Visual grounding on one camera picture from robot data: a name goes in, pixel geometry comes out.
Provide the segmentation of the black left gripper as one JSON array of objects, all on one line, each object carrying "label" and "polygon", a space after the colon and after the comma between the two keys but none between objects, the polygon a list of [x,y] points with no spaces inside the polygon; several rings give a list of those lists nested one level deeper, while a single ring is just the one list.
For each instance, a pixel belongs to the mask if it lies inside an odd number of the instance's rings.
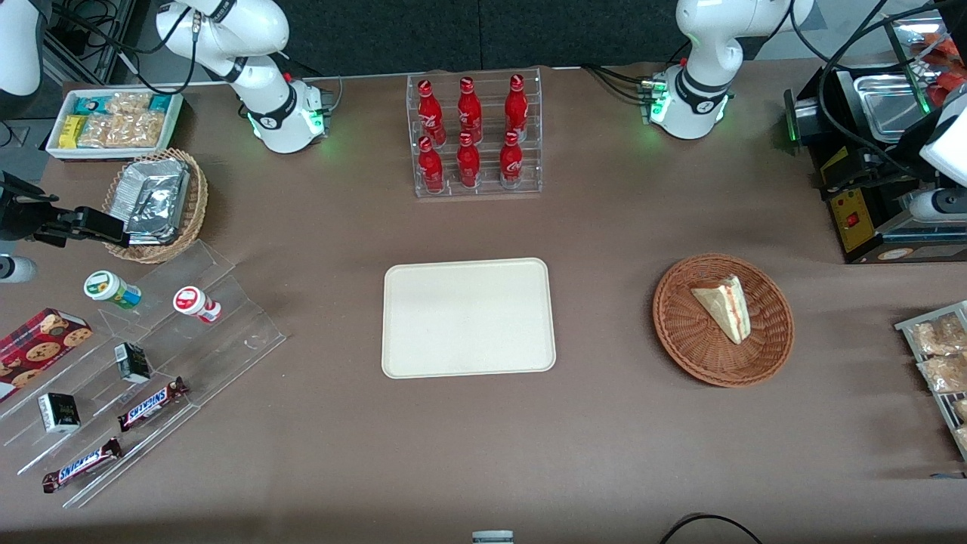
[{"label": "black left gripper", "polygon": [[932,166],[919,155],[919,148],[894,146],[885,151],[887,159],[875,149],[860,147],[860,174],[848,183],[848,190],[871,189],[901,183],[913,188],[932,182]]}]

